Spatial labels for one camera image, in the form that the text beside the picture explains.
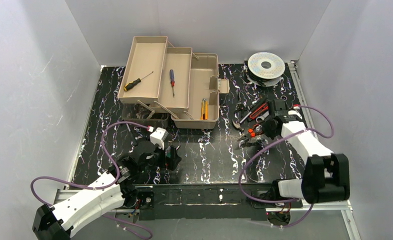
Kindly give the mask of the blue red screwdriver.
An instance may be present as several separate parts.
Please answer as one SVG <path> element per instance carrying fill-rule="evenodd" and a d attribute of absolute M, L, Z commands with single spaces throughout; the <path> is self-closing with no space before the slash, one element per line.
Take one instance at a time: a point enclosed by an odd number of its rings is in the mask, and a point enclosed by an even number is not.
<path fill-rule="evenodd" d="M 170 85 L 172 88 L 172 95 L 173 95 L 173 97 L 175 97 L 175 75 L 174 75 L 173 69 L 169 70 L 169 79 L 170 79 Z"/>

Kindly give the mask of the green stubby screwdriver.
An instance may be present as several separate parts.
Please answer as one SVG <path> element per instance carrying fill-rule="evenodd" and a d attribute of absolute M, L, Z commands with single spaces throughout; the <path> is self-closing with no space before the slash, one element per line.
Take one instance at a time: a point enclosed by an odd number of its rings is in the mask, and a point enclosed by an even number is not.
<path fill-rule="evenodd" d="M 171 151 L 170 151 L 170 150 L 167 150 L 167 151 L 165 152 L 165 164 L 166 164 L 166 165 L 169 164 L 170 159 L 171 159 Z"/>

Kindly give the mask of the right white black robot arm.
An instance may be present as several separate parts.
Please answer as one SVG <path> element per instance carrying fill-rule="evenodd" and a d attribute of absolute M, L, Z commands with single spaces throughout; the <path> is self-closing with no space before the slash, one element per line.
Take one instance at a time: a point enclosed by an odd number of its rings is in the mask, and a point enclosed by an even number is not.
<path fill-rule="evenodd" d="M 307 128 L 297 107 L 290 108 L 283 99 L 267 103 L 268 116 L 262 122 L 263 133 L 288 142 L 304 161 L 301 179 L 275 180 L 272 200 L 304 199 L 309 204 L 346 201 L 350 197 L 349 160 L 343 153 L 334 153 Z"/>

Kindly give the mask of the yellow black utility knife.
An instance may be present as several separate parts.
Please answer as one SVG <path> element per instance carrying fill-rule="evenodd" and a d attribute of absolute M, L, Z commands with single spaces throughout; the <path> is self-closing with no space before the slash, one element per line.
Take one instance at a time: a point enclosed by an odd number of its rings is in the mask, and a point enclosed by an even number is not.
<path fill-rule="evenodd" d="M 206 98 L 202 99 L 201 102 L 201 120 L 207 120 L 208 119 L 208 100 Z"/>

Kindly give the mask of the orange black pliers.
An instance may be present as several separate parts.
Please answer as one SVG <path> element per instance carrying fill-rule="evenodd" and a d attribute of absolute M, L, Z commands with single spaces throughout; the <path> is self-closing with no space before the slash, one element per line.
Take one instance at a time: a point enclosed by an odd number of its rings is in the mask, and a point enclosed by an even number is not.
<path fill-rule="evenodd" d="M 262 125 L 259 123 L 256 123 L 252 127 L 250 127 L 247 132 L 242 135 L 237 141 L 239 142 L 238 147 L 242 148 L 243 145 L 247 144 L 250 142 L 250 140 L 262 136 L 264 134 Z"/>

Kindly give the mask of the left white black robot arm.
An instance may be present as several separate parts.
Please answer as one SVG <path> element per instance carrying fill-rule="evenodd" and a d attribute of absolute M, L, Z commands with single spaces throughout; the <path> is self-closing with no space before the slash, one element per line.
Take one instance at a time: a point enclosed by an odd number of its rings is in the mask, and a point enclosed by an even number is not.
<path fill-rule="evenodd" d="M 132 153 L 117 160 L 119 171 L 111 166 L 90 189 L 82 189 L 53 206 L 42 205 L 36 211 L 32 231 L 39 240 L 69 240 L 87 224 L 105 213 L 120 207 L 137 214 L 151 210 L 155 194 L 149 190 L 138 190 L 134 182 L 150 167 L 175 170 L 182 158 L 178 147 L 167 149 L 150 141 L 141 141 Z"/>

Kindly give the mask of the yellow black screwdriver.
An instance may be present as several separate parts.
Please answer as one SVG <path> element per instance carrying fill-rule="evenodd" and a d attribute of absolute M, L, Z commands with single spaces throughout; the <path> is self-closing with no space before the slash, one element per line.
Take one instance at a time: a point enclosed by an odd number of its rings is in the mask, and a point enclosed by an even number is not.
<path fill-rule="evenodd" d="M 150 75 L 153 74 L 153 73 L 154 73 L 154 72 L 152 71 L 152 72 L 150 72 L 149 74 L 145 75 L 145 76 L 142 77 L 142 78 L 137 78 L 136 80 L 127 83 L 127 84 L 123 87 L 124 91 L 127 92 L 127 91 L 133 89 L 136 85 L 138 85 L 139 83 L 141 83 L 143 79 L 147 78 L 148 76 L 150 76 Z"/>

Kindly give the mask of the red black cutter tool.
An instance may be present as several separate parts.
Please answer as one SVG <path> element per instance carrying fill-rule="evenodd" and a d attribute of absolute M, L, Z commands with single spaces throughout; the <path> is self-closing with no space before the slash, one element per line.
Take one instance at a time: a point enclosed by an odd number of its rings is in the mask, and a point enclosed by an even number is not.
<path fill-rule="evenodd" d="M 249 115 L 249 118 L 251 120 L 255 120 L 256 118 L 260 117 L 265 112 L 268 112 L 268 108 L 269 107 L 268 107 L 268 103 L 267 102 L 263 102 L 263 103 L 257 104 L 255 106 L 255 109 Z"/>

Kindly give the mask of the translucent brown beige tool box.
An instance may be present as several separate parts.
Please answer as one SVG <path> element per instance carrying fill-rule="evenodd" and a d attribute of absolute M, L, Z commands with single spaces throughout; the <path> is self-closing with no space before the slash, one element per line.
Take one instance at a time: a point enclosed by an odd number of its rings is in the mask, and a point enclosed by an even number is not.
<path fill-rule="evenodd" d="M 167 36 L 134 36 L 118 91 L 122 104 L 169 114 L 179 129 L 213 129 L 220 96 L 230 91 L 220 78 L 218 55 L 175 47 Z"/>

